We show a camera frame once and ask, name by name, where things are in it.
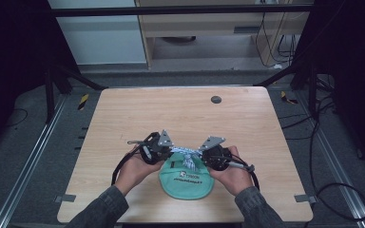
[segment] gray sleeve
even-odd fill
[[[256,187],[242,190],[235,202],[244,215],[245,227],[286,227]]]
[[[127,209],[128,204],[123,194],[117,187],[111,186],[73,218],[66,227],[113,228]]]

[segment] gray floor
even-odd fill
[[[123,68],[114,73],[86,76],[105,86],[214,86],[251,85],[276,72],[277,69],[261,64],[249,37],[239,36],[197,37],[192,43],[181,39],[158,39],[151,69]],[[66,96],[63,114],[13,213],[10,220],[13,224],[21,223],[20,226],[24,227],[38,227],[36,224],[60,225],[56,219],[60,204],[54,202],[54,198],[66,191],[78,157],[78,147],[83,144],[80,136],[86,134],[84,127],[89,125],[100,95],[99,91],[71,82],[74,89]],[[280,98],[282,90],[287,92],[289,99],[299,100],[303,94],[303,91],[292,92],[287,86],[288,82],[290,77],[268,89],[278,117],[301,115],[279,119],[282,126],[307,115],[301,104],[289,104]],[[86,107],[82,111],[77,110],[81,97],[86,93],[89,94]],[[325,95],[324,92],[318,93],[319,97]],[[63,95],[56,92],[56,98],[60,96]],[[22,109],[13,111],[9,124],[20,123],[7,127],[0,136],[0,209],[45,125],[44,88],[37,87],[21,95],[15,107]],[[353,185],[365,194],[365,160],[357,158],[355,145],[333,109],[321,114],[320,130],[326,134]],[[311,132],[309,122],[284,130],[306,193],[313,195],[308,163],[310,140],[293,140],[308,137]],[[336,180],[318,140],[315,140],[313,147],[313,167],[317,187]],[[323,197],[336,209],[351,215],[342,192],[337,188],[328,190]],[[315,217],[309,227],[359,227],[355,222],[334,215],[320,202],[314,211]],[[303,224],[288,223],[288,226],[302,227]]]

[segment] teal object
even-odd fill
[[[180,200],[197,200],[206,197],[215,180],[209,175],[201,159],[192,158],[196,171],[183,164],[184,155],[174,153],[165,161],[159,179],[165,193]]]

